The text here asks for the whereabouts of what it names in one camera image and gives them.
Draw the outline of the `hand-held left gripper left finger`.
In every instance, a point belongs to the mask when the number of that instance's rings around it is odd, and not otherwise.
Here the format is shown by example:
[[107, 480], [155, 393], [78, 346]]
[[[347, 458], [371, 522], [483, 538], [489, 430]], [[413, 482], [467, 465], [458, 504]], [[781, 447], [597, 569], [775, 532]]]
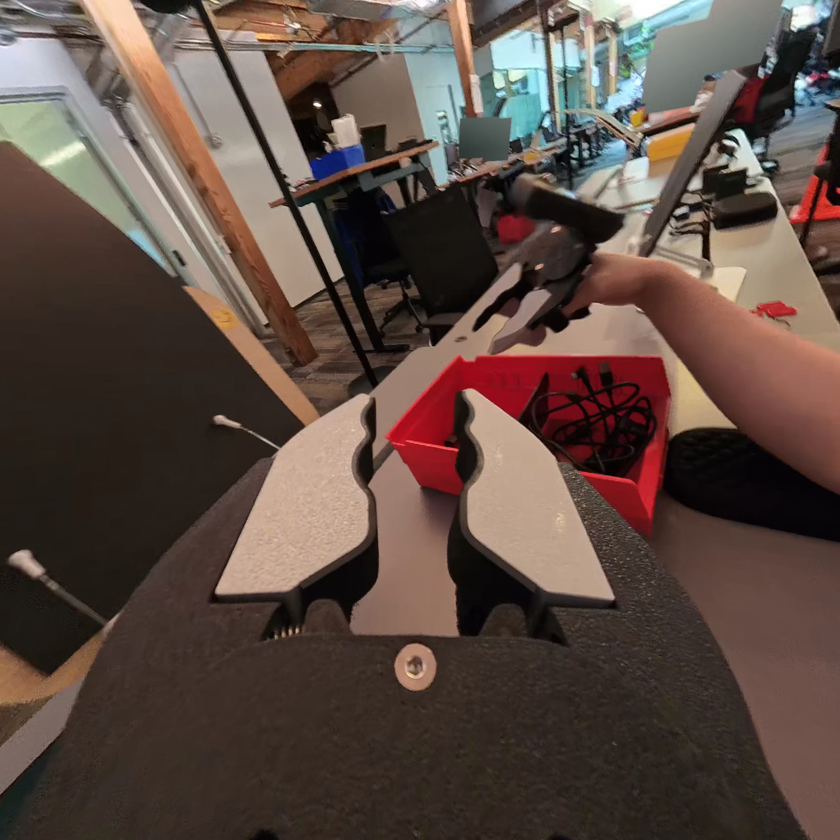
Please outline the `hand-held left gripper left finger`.
[[359, 602], [379, 570], [376, 407], [357, 395], [275, 454], [217, 582], [220, 602]]

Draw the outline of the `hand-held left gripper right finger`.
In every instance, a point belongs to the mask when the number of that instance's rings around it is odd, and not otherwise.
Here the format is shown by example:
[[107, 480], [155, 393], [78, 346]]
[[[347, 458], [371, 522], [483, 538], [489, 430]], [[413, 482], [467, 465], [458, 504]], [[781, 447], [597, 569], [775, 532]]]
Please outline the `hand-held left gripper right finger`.
[[451, 553], [462, 581], [488, 581], [486, 561], [527, 593], [527, 608], [615, 605], [559, 461], [517, 419], [477, 390], [455, 397], [458, 534], [467, 555]]

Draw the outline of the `red plastic bin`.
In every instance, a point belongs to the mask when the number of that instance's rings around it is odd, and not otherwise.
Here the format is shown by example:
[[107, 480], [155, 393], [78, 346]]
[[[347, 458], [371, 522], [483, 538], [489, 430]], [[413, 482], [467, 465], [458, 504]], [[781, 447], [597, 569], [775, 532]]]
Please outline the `red plastic bin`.
[[670, 389], [655, 356], [457, 357], [385, 436], [417, 483], [458, 495], [457, 392], [475, 389], [519, 421], [543, 372], [549, 393], [526, 427], [561, 463], [582, 473], [639, 533], [651, 533], [668, 443]]

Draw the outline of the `person's right forearm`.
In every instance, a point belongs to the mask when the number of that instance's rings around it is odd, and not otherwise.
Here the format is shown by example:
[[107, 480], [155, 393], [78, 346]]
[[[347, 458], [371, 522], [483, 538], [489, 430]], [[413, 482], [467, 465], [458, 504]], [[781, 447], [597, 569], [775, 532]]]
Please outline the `person's right forearm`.
[[637, 305], [737, 429], [839, 489], [838, 353], [761, 320], [681, 269], [635, 259]]

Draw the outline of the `person's right hand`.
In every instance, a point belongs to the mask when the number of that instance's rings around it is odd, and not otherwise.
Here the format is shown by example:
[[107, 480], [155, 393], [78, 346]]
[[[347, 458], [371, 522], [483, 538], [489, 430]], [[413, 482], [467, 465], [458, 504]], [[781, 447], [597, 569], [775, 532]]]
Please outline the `person's right hand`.
[[572, 318], [592, 305], [634, 306], [645, 311], [669, 275], [665, 262], [597, 251], [574, 297], [562, 308], [563, 315]]

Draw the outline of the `grey divider plate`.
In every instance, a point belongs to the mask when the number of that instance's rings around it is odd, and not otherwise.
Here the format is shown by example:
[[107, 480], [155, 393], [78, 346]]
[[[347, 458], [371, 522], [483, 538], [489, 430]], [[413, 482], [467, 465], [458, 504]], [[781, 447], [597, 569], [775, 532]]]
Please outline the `grey divider plate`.
[[540, 401], [550, 392], [550, 373], [543, 372], [539, 378], [539, 381], [532, 391], [531, 395], [528, 397], [524, 407], [522, 408], [519, 414], [519, 422], [523, 426], [531, 427], [534, 422], [537, 423], [538, 429], [542, 428], [544, 425], [544, 420], [538, 420], [538, 410], [537, 406], [540, 404]]

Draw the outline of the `chair with blue jacket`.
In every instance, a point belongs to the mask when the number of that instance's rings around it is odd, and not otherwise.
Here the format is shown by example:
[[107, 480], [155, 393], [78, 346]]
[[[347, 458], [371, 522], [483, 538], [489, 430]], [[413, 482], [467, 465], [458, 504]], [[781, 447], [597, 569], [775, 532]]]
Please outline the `chair with blue jacket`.
[[333, 210], [335, 227], [360, 288], [396, 284], [400, 289], [402, 299], [386, 311], [381, 333], [401, 312], [416, 322], [416, 331], [421, 330], [417, 312], [420, 300], [409, 293], [413, 280], [385, 223], [396, 211], [393, 200], [381, 188], [365, 192], [358, 186], [351, 188]]

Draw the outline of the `yellow plastic bin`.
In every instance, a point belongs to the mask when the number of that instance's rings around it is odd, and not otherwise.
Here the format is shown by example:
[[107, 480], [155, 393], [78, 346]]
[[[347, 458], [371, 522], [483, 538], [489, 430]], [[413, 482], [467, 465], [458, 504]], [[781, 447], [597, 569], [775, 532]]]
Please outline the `yellow plastic bin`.
[[646, 153], [650, 163], [672, 161], [678, 158], [685, 149], [695, 127], [694, 122], [688, 122], [649, 136]]

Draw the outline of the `black tilted panel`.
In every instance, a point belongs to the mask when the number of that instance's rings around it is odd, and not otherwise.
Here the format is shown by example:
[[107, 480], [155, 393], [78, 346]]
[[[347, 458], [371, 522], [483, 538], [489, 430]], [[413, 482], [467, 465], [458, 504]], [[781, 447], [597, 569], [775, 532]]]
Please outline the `black tilted panel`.
[[686, 147], [680, 153], [656, 204], [647, 217], [640, 235], [637, 250], [639, 256], [646, 258], [653, 253], [670, 218], [686, 194], [692, 178], [707, 158], [721, 126], [728, 119], [747, 80], [747, 76], [741, 69], [730, 70], [717, 80], [714, 92], [699, 115]]

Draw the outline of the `wooden standing desk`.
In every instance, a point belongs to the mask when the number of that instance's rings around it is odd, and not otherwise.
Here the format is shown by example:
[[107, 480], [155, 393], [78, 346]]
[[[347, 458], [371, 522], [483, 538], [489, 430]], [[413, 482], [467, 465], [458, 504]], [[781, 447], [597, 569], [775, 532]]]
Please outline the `wooden standing desk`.
[[437, 188], [429, 154], [439, 146], [439, 142], [427, 140], [411, 148], [399, 150], [372, 162], [358, 164], [345, 171], [334, 173], [290, 191], [296, 207], [302, 208], [314, 205], [318, 210], [333, 251], [339, 261], [343, 279], [370, 341], [371, 347], [365, 349], [366, 352], [404, 354], [409, 352], [411, 347], [404, 343], [387, 344], [384, 342], [382, 331], [375, 323], [364, 292], [355, 279], [349, 253], [339, 237], [327, 206], [327, 200], [332, 196], [351, 192], [355, 188], [362, 190], [364, 193], [369, 193], [390, 183], [402, 183], [410, 176], [414, 176], [415, 182], [422, 186], [426, 192], [432, 193]]

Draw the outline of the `blue plastic bin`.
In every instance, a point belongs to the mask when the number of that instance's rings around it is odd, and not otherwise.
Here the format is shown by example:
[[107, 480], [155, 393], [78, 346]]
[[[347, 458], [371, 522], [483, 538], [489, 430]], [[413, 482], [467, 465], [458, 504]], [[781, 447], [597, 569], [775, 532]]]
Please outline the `blue plastic bin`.
[[316, 181], [346, 172], [366, 162], [361, 144], [334, 149], [310, 162], [311, 176]]

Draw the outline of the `orange traffic cone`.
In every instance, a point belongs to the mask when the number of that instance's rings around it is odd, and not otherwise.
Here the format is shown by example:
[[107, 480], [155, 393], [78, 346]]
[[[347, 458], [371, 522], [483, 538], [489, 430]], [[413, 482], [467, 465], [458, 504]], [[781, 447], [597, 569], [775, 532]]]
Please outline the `orange traffic cone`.
[[[822, 183], [817, 176], [817, 169], [826, 161], [827, 150], [828, 143], [825, 143], [822, 148], [821, 155], [817, 159], [817, 165], [814, 172], [808, 180], [801, 201], [789, 212], [789, 221], [792, 225], [804, 224], [810, 216], [817, 187]], [[823, 222], [835, 221], [837, 219], [839, 219], [839, 206], [828, 202], [826, 198], [826, 188], [822, 185], [820, 189], [820, 197], [813, 215], [813, 220], [816, 222]]]

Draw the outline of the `office chair with red back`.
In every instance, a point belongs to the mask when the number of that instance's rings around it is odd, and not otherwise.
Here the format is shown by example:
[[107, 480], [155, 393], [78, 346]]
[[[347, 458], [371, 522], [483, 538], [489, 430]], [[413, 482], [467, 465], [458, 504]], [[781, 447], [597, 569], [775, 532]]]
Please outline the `office chair with red back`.
[[795, 82], [812, 53], [817, 32], [812, 26], [790, 34], [778, 49], [770, 74], [750, 78], [732, 108], [734, 128], [744, 132], [750, 145], [763, 142], [757, 158], [767, 176], [779, 170], [779, 162], [770, 157], [770, 141], [795, 116]]

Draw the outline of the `black floor lamp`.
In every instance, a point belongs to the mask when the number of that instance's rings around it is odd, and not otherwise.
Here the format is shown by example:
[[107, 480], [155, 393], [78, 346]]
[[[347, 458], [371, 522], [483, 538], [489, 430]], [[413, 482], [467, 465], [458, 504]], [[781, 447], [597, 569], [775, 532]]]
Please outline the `black floor lamp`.
[[354, 329], [350, 315], [347, 312], [340, 294], [336, 290], [335, 284], [331, 279], [330, 273], [321, 257], [320, 251], [316, 246], [312, 233], [308, 224], [301, 215], [299, 207], [295, 204], [291, 195], [291, 189], [287, 178], [282, 171], [280, 164], [274, 154], [266, 133], [261, 125], [258, 115], [253, 108], [253, 105], [245, 91], [245, 88], [239, 78], [239, 75], [234, 67], [232, 60], [223, 44], [221, 36], [217, 32], [215, 23], [211, 19], [204, 2], [200, 1], [143, 1], [143, 5], [157, 14], [183, 14], [186, 9], [192, 9], [196, 12], [200, 25], [203, 27], [209, 42], [215, 53], [224, 74], [234, 92], [237, 102], [242, 109], [248, 126], [255, 135], [255, 140], [262, 152], [266, 163], [274, 176], [276, 183], [280, 189], [282, 197], [286, 201], [287, 209], [290, 210], [292, 218], [298, 231], [302, 237], [305, 246], [308, 249], [309, 255], [320, 274], [322, 283], [331, 300], [332, 306], [341, 321], [342, 327], [346, 336], [350, 340], [353, 352], [361, 364], [363, 373], [352, 380], [348, 385], [349, 397], [356, 397], [362, 394], [372, 394], [374, 389], [381, 383], [382, 378], [389, 375], [395, 368], [391, 365], [381, 365], [374, 367], [371, 365], [360, 337]]

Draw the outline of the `wooden post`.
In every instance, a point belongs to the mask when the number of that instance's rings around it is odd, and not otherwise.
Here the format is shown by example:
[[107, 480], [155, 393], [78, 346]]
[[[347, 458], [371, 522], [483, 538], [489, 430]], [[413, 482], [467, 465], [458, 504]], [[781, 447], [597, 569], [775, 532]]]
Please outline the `wooden post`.
[[476, 74], [467, 1], [448, 1], [446, 12], [454, 46], [458, 77], [465, 98], [465, 115], [467, 118], [480, 118], [484, 115], [483, 102], [480, 93], [480, 79]]
[[201, 198], [290, 362], [301, 367], [315, 361], [318, 354], [308, 334], [280, 288], [133, 4], [82, 1], [80, 5]]

